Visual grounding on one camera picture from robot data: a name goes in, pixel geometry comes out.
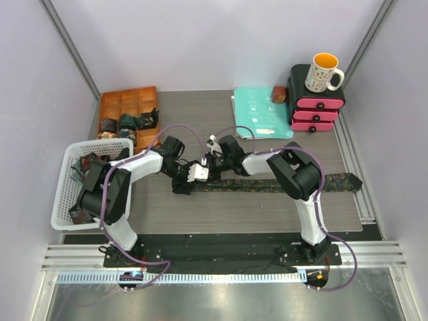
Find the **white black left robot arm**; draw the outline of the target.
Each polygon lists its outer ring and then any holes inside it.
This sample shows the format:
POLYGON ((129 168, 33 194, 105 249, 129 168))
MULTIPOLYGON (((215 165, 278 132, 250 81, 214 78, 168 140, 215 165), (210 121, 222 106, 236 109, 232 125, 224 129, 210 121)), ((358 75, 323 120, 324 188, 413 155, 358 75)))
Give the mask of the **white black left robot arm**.
POLYGON ((113 162, 94 160, 87 171, 74 207, 98 222, 120 251, 120 260, 129 267, 138 265, 143 258, 141 240, 126 218, 130 188, 134 182, 157 173, 168 176, 179 187, 186 187, 206 162, 194 160, 181 164, 179 156, 184 148, 180 140, 168 136, 160 146, 128 158, 113 162))

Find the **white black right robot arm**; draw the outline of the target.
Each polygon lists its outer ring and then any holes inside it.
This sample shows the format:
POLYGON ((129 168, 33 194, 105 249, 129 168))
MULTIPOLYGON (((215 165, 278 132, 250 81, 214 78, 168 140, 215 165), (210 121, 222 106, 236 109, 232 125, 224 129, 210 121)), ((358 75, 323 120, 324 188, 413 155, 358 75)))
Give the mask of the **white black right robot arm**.
POLYGON ((301 225, 300 251, 304 260, 316 264, 326 257, 331 240, 327 236, 320 205, 324 174, 314 157, 296 142, 264 152, 245 152, 231 135, 218 142, 211 136, 207 147, 206 165, 214 179, 219 179, 225 171, 233 171, 242 177, 273 174, 283 192, 296 204, 301 225))

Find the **dark floral patterned tie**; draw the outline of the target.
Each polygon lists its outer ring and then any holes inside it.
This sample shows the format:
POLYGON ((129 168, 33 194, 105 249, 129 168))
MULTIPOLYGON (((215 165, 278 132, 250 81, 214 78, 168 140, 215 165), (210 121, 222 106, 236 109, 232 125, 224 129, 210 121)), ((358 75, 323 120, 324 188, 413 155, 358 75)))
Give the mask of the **dark floral patterned tie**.
MULTIPOLYGON (((352 192, 361 190, 363 182, 352 173, 337 173, 325 176, 323 192, 352 192)), ((190 195, 192 192, 254 192, 284 193, 275 179, 218 179, 206 182, 173 183, 174 194, 190 195)))

